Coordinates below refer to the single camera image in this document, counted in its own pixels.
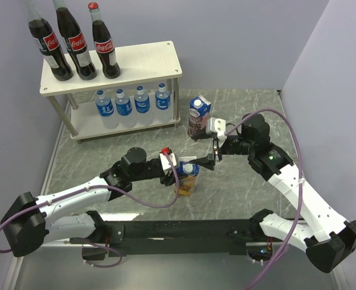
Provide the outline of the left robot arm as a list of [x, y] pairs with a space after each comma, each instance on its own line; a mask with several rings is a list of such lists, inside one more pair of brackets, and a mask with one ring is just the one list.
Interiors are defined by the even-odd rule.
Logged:
[[109, 235], [106, 224], [95, 212], [76, 215], [81, 208], [127, 196], [135, 181], [158, 178], [161, 184], [178, 184], [179, 159], [168, 147], [159, 157], [147, 159], [146, 151], [132, 147], [111, 168], [92, 180], [62, 192], [33, 196], [19, 195], [0, 221], [0, 231], [15, 257], [26, 256], [44, 243], [67, 238], [84, 238], [97, 243]]

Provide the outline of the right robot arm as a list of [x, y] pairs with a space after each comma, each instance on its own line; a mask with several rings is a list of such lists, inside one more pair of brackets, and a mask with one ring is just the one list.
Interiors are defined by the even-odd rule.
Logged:
[[270, 140], [270, 126], [261, 114], [245, 115], [240, 132], [228, 135], [226, 122], [210, 118], [192, 136], [212, 139], [212, 153], [194, 160], [213, 170], [223, 155], [245, 155], [251, 168], [286, 197], [299, 211], [304, 224], [284, 219], [263, 209], [249, 220], [248, 237], [263, 241], [274, 237], [302, 250], [321, 272], [329, 273], [356, 249], [356, 221], [337, 213], [309, 183], [289, 155]]

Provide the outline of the water bottle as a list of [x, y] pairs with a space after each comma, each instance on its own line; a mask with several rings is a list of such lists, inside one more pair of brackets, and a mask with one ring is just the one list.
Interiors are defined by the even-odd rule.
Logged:
[[136, 124], [136, 116], [133, 113], [131, 100], [123, 89], [116, 90], [115, 104], [121, 125], [125, 128], [133, 128]]
[[144, 126], [151, 125], [153, 122], [153, 113], [151, 111], [150, 96], [146, 93], [143, 86], [136, 88], [134, 101], [136, 111], [138, 112], [138, 122]]
[[173, 116], [171, 110], [171, 94], [164, 83], [160, 83], [154, 95], [156, 105], [156, 118], [162, 122], [169, 122]]
[[98, 90], [95, 105], [101, 117], [103, 125], [107, 129], [115, 129], [118, 126], [118, 118], [115, 115], [112, 99], [103, 91]]

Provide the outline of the cola bottle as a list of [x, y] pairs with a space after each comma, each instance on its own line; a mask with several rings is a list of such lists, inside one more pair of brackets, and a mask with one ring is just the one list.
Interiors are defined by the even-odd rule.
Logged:
[[97, 76], [97, 72], [91, 61], [87, 43], [78, 22], [69, 11], [65, 1], [53, 0], [53, 4], [56, 10], [60, 35], [64, 40], [67, 52], [75, 65], [79, 78], [82, 80], [94, 79]]
[[103, 74], [108, 79], [115, 79], [120, 75], [120, 67], [116, 61], [112, 37], [103, 21], [98, 3], [88, 3], [88, 9], [92, 19], [92, 36], [95, 51], [101, 61]]
[[60, 42], [49, 22], [38, 12], [33, 1], [21, 1], [27, 14], [28, 28], [36, 46], [59, 81], [69, 80], [73, 72], [66, 61]]

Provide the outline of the orange juice carton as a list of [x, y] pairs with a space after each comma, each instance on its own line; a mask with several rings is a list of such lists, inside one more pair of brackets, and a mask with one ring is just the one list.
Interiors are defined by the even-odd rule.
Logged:
[[177, 168], [179, 176], [179, 196], [191, 196], [200, 173], [200, 166], [191, 164], [190, 161], [196, 160], [197, 156], [185, 156], [179, 159]]

